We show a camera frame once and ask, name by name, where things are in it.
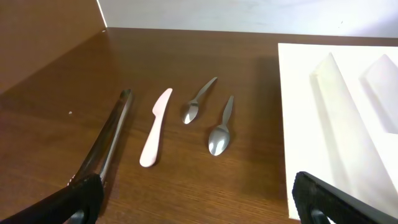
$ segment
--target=white wall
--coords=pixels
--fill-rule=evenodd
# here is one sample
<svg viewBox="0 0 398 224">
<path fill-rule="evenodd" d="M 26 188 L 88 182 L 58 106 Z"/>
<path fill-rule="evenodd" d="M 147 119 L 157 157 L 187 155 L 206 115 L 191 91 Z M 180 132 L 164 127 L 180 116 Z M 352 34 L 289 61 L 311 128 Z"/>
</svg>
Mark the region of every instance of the white wall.
<svg viewBox="0 0 398 224">
<path fill-rule="evenodd" d="M 398 0 L 99 0 L 108 27 L 398 37 Z"/>
</svg>

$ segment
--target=metal spoon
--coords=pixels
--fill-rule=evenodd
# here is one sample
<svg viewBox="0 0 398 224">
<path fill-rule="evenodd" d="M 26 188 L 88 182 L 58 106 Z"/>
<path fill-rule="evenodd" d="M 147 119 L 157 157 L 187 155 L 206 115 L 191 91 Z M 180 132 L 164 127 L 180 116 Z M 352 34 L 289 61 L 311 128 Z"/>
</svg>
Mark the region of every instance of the metal spoon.
<svg viewBox="0 0 398 224">
<path fill-rule="evenodd" d="M 234 101 L 234 96 L 231 96 L 224 109 L 223 123 L 217 126 L 210 133 L 209 151 L 213 156 L 220 155 L 228 146 L 229 131 L 228 128 L 226 127 L 226 124 L 228 123 L 229 117 L 231 116 L 233 101 Z"/>
<path fill-rule="evenodd" d="M 181 118 L 184 124 L 189 124 L 198 114 L 199 104 L 198 99 L 199 97 L 206 92 L 206 90 L 211 86 L 211 84 L 217 79 L 214 77 L 211 79 L 202 89 L 199 90 L 199 93 L 195 97 L 195 99 L 189 101 L 184 108 Z"/>
</svg>

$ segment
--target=brown wooden surface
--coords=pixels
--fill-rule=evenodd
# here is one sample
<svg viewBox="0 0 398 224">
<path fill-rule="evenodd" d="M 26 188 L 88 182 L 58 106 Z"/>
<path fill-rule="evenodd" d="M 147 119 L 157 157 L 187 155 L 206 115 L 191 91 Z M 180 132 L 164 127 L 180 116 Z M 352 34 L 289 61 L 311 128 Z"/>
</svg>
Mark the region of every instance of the brown wooden surface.
<svg viewBox="0 0 398 224">
<path fill-rule="evenodd" d="M 104 28 L 96 0 L 0 1 L 0 93 Z"/>
<path fill-rule="evenodd" d="M 278 42 L 398 45 L 395 39 L 108 29 L 0 96 L 0 218 L 61 189 L 77 171 L 120 91 L 135 101 L 98 223 L 297 223 L 287 218 Z M 182 105 L 211 78 L 201 115 Z M 173 88 L 151 168 L 139 156 L 152 107 Z M 206 142 L 234 95 L 232 142 Z"/>
</svg>

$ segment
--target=knife handle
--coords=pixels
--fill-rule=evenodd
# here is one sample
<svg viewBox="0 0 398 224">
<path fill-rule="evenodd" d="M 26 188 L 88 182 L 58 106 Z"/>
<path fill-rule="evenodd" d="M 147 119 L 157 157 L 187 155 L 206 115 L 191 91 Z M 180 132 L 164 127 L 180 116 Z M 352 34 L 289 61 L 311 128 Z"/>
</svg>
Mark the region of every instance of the knife handle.
<svg viewBox="0 0 398 224">
<path fill-rule="evenodd" d="M 152 129 L 142 150 L 139 163 L 143 167 L 150 167 L 154 165 L 157 157 L 157 150 L 159 148 L 160 129 L 162 127 L 163 116 L 156 116 Z"/>
</svg>

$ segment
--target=cutlery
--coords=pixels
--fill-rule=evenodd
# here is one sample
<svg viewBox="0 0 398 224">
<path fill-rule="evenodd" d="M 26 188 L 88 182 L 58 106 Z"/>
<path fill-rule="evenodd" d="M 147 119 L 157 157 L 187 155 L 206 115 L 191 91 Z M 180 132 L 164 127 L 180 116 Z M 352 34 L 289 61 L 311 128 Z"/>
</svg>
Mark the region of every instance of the cutlery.
<svg viewBox="0 0 398 224">
<path fill-rule="evenodd" d="M 213 156 L 220 155 L 228 146 L 230 135 L 226 124 L 231 116 L 233 101 L 234 96 L 231 96 L 224 109 L 223 123 L 210 133 L 209 151 Z"/>
<path fill-rule="evenodd" d="M 206 90 L 211 86 L 211 84 L 216 79 L 217 77 L 212 78 L 204 87 L 202 87 L 202 89 L 199 90 L 197 96 L 185 105 L 183 113 L 181 115 L 182 122 L 184 122 L 184 124 L 189 124 L 193 119 L 195 119 L 199 110 L 199 104 L 198 104 L 199 97 L 202 96 L 204 92 L 206 92 Z"/>
<path fill-rule="evenodd" d="M 156 161 L 159 147 L 160 128 L 162 127 L 164 112 L 172 91 L 173 89 L 171 88 L 168 88 L 166 91 L 164 91 L 152 109 L 152 112 L 155 115 L 155 121 L 152 125 L 152 129 L 150 130 L 147 142 L 145 143 L 144 149 L 142 150 L 141 157 L 139 159 L 139 163 L 143 167 L 150 167 Z"/>
</svg>

